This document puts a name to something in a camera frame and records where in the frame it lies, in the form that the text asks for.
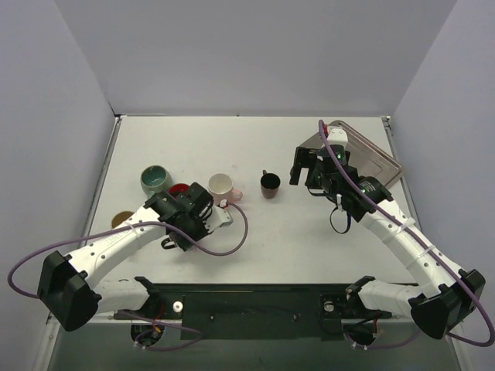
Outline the red mug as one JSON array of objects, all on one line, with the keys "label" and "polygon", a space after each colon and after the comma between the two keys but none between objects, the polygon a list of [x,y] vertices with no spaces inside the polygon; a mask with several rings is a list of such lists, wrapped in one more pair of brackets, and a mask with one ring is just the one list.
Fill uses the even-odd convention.
[{"label": "red mug", "polygon": [[176,198],[179,194],[182,194],[184,192],[186,192],[187,190],[189,189],[189,185],[186,184],[186,183],[176,183],[175,185],[172,185],[169,190],[168,190],[168,193]]}]

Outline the brown patterned cup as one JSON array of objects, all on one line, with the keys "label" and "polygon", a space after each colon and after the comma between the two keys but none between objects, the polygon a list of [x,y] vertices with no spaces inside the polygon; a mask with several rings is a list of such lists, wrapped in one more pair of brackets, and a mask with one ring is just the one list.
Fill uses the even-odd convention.
[{"label": "brown patterned cup", "polygon": [[278,193],[281,185],[281,179],[278,175],[266,170],[262,171],[260,178],[261,194],[265,199],[273,199]]}]

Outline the green ceramic mug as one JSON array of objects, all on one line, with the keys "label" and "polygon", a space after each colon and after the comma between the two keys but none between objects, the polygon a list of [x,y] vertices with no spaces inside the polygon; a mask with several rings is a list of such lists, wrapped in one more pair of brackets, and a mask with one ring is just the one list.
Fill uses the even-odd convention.
[{"label": "green ceramic mug", "polygon": [[145,168],[140,175],[142,191],[147,199],[156,193],[168,191],[174,184],[171,174],[160,165]]}]

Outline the pink ceramic mug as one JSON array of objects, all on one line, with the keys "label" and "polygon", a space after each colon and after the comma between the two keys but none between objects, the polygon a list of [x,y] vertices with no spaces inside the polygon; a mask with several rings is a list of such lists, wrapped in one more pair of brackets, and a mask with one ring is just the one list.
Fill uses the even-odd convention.
[{"label": "pink ceramic mug", "polygon": [[222,202],[238,203],[243,198],[243,193],[234,188],[232,178],[223,173],[212,175],[208,180],[207,188],[216,206]]}]

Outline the beige round mug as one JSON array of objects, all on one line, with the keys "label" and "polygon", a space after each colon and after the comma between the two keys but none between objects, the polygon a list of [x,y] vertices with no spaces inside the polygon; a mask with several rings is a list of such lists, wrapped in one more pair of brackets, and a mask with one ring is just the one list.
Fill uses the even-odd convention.
[{"label": "beige round mug", "polygon": [[119,225],[121,225],[123,222],[127,221],[134,213],[132,211],[121,211],[117,213],[116,215],[113,216],[111,220],[111,228],[117,228]]}]

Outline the purple mug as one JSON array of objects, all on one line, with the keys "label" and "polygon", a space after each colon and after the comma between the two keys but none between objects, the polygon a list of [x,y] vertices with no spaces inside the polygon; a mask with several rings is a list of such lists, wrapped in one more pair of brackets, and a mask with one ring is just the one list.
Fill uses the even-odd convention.
[{"label": "purple mug", "polygon": [[171,250],[180,248],[181,236],[175,232],[170,232],[165,235],[165,238],[161,242],[161,247],[163,250]]}]

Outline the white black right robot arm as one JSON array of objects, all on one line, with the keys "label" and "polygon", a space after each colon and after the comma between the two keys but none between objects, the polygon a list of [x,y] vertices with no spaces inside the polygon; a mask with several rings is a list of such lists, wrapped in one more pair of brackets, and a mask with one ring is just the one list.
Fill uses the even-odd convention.
[{"label": "white black right robot arm", "polygon": [[475,309],[486,283],[477,270],[466,271],[445,257],[402,212],[390,191],[348,164],[341,145],[297,147],[289,183],[296,186],[307,169],[306,188],[341,208],[390,249],[416,280],[415,286],[389,284],[366,276],[349,286],[347,311],[370,310],[411,318],[429,337],[441,339]]}]

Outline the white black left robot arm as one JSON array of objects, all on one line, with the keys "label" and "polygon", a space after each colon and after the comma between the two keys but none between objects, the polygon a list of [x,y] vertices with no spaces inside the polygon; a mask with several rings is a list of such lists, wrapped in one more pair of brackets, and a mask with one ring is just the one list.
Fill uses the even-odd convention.
[{"label": "white black left robot arm", "polygon": [[151,318],[159,299],[134,278],[105,280],[120,263],[166,233],[182,230],[198,241],[207,235],[203,217],[213,197],[194,182],[186,192],[150,197],[130,218],[94,242],[66,255],[55,251],[43,261],[38,296],[62,327],[74,331],[96,314],[132,310]]}]

